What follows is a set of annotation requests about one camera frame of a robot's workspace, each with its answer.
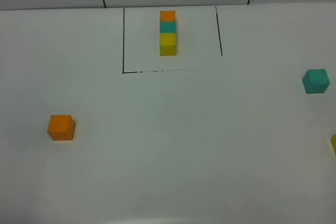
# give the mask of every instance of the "white table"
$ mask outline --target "white table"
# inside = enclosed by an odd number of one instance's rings
[[[122,8],[0,12],[0,222],[335,223],[336,5],[217,6],[223,56],[215,7],[176,8],[210,46],[153,72],[158,10],[125,9],[124,59]],[[310,68],[325,94],[305,94]]]

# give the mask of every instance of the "block tower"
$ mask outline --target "block tower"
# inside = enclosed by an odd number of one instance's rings
[[[176,55],[176,18],[174,10],[160,11],[160,55]]]

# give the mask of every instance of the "wooden block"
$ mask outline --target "wooden block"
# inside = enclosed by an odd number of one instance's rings
[[[52,115],[50,117],[48,134],[55,140],[72,140],[75,122],[71,115]]]
[[[331,138],[331,145],[334,149],[335,155],[336,155],[336,134]]]
[[[176,33],[175,21],[160,21],[160,34],[174,34]]]
[[[160,11],[160,21],[175,21],[175,11],[174,10],[161,10]]]
[[[325,69],[309,69],[302,78],[302,83],[307,94],[324,93],[330,84]]]
[[[176,34],[160,34],[160,55],[176,55]]]

